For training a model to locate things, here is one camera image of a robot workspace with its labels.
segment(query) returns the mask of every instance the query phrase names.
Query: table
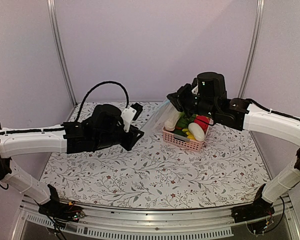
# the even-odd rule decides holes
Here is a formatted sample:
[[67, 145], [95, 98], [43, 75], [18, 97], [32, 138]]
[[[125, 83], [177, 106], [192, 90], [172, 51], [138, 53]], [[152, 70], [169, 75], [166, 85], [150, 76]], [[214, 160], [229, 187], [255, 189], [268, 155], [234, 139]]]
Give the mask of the table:
[[[97, 104], [85, 103], [80, 119], [89, 117]], [[125, 107], [123, 102], [110, 104]], [[133, 123], [138, 128], [160, 105], [141, 104], [143, 112]], [[219, 124], [210, 127], [200, 152], [165, 143], [158, 132], [143, 137], [131, 151], [117, 145], [94, 153], [52, 153], [41, 177], [63, 199], [140, 209], [248, 203], [269, 180], [250, 133]]]

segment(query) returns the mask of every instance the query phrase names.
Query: ventilation grille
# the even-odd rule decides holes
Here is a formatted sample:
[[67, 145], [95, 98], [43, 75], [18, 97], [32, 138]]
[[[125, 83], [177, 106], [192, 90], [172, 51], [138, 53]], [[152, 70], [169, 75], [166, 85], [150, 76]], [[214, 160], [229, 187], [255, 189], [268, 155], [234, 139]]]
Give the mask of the ventilation grille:
[[[45, 216], [36, 215], [33, 213], [27, 214], [29, 222], [39, 224], [48, 228], [53, 228], [52, 222]], [[112, 231], [104, 231], [93, 227], [78, 226], [75, 232], [65, 231], [81, 236], [92, 237], [102, 240], [212, 240], [233, 236], [231, 227], [219, 228], [216, 230], [202, 231], [195, 233], [166, 233], [166, 234], [129, 234]]]

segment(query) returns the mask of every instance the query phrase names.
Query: white wall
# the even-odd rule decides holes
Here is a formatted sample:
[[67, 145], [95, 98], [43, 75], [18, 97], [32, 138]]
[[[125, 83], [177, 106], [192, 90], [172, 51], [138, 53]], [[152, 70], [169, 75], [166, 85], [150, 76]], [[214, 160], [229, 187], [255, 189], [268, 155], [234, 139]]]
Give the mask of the white wall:
[[[78, 101], [96, 83], [121, 82], [135, 101], [163, 100], [197, 74], [222, 73], [236, 97], [257, 0], [56, 1], [60, 35]], [[103, 86], [88, 101], [123, 100]]]
[[[300, 0], [266, 1], [246, 98], [300, 116]], [[271, 171], [278, 174], [296, 159], [297, 147], [257, 134]], [[300, 223], [300, 184], [290, 191]]]
[[[0, 1], [0, 122], [9, 128], [62, 123], [71, 104], [50, 26], [47, 1]], [[18, 156], [35, 177], [47, 154]], [[22, 196], [0, 188], [0, 240], [9, 239]]]

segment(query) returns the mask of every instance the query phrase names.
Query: basket handle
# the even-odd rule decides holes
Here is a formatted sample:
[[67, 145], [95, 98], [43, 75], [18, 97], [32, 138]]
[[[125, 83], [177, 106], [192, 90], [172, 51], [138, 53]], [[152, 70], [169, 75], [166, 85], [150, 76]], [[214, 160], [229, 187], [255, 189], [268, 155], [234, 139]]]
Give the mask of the basket handle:
[[173, 138], [175, 138], [177, 140], [180, 140], [180, 141], [183, 141], [183, 142], [186, 142], [186, 143], [190, 142], [189, 138], [186, 138], [185, 136], [180, 136], [178, 134], [173, 134]]

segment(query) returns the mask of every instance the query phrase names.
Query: pink basket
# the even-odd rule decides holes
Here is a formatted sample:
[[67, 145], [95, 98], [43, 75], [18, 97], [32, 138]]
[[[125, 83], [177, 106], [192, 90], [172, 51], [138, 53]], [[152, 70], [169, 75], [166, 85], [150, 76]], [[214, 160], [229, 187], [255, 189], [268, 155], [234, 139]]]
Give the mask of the pink basket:
[[200, 152], [200, 149], [202, 148], [202, 145], [205, 141], [196, 141], [189, 139], [185, 136], [180, 136], [178, 134], [175, 134], [173, 132], [167, 131], [165, 128], [162, 129], [163, 131], [163, 140], [167, 143], [171, 143], [173, 145], [176, 145], [181, 148], [186, 148], [189, 150], [192, 150], [194, 152]]

